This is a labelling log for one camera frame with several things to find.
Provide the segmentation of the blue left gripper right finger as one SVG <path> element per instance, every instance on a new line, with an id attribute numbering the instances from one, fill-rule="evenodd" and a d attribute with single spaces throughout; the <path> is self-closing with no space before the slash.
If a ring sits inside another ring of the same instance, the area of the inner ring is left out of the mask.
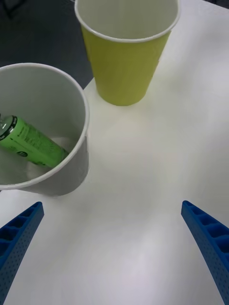
<path id="1" fill-rule="evenodd" d="M 181 215 L 192 233 L 224 304 L 229 304 L 229 228 L 183 201 Z"/>

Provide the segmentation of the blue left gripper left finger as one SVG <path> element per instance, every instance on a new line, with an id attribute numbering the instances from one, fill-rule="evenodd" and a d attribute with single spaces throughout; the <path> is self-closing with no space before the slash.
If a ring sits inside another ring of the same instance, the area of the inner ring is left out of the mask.
<path id="1" fill-rule="evenodd" d="M 4 304 L 12 282 L 44 217 L 42 202 L 36 202 L 0 229 L 0 304 Z"/>

